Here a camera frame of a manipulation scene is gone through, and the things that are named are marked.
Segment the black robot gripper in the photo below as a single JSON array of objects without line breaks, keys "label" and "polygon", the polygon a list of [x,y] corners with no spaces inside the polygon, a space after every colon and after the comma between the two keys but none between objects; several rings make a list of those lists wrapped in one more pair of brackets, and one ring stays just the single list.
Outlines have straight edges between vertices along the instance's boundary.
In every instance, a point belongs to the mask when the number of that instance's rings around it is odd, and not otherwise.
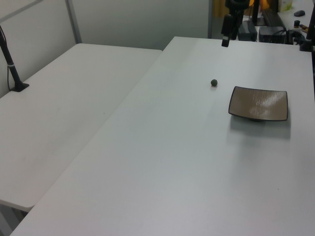
[{"label": "black robot gripper", "polygon": [[236,39],[237,32],[242,24],[243,10],[249,7],[250,0],[225,0],[225,6],[229,11],[234,11],[231,15],[225,15],[221,29],[222,46],[228,47],[230,37]]}]

